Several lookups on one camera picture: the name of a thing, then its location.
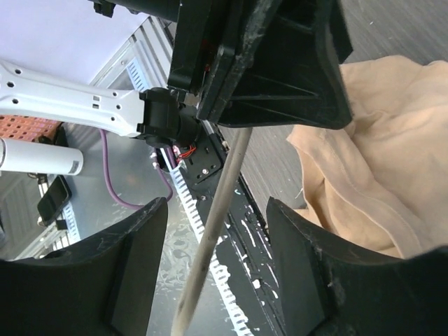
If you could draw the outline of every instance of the robotic arm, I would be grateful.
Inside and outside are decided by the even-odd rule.
[[[154,147],[188,146],[198,132],[170,91],[106,90],[72,83],[0,60],[0,114],[93,126]]]

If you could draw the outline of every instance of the phone screen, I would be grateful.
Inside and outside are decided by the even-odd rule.
[[[67,182],[58,176],[37,204],[37,210],[45,224],[53,222],[71,197]]]

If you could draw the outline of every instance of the smartphone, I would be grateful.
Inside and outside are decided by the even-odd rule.
[[[54,222],[70,198],[71,191],[67,181],[64,177],[58,176],[37,204],[37,210],[41,215],[43,224],[48,226]]]

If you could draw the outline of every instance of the towel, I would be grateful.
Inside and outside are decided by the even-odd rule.
[[[389,256],[448,244],[448,63],[391,56],[341,73],[353,121],[288,137],[307,204],[297,212]]]

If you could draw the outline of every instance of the orange basket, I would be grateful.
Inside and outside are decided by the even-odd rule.
[[[33,141],[35,138],[45,135],[52,139],[60,124],[59,121],[44,118],[0,115],[0,137]]]

